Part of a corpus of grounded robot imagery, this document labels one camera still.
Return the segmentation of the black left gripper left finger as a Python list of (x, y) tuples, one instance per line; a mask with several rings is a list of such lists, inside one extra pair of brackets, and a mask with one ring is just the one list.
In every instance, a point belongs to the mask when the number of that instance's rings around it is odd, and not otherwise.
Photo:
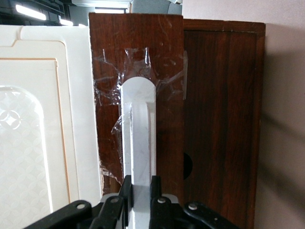
[(74, 201), (30, 224), (28, 229), (123, 229), (132, 207), (132, 177), (124, 178), (120, 192), (96, 206)]

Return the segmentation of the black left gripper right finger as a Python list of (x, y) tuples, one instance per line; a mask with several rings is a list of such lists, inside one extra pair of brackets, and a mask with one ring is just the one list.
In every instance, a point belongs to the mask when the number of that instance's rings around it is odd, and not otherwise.
[(153, 176), (150, 187), (151, 229), (237, 229), (226, 218), (201, 202), (188, 202), (183, 207), (162, 195), (161, 177)]

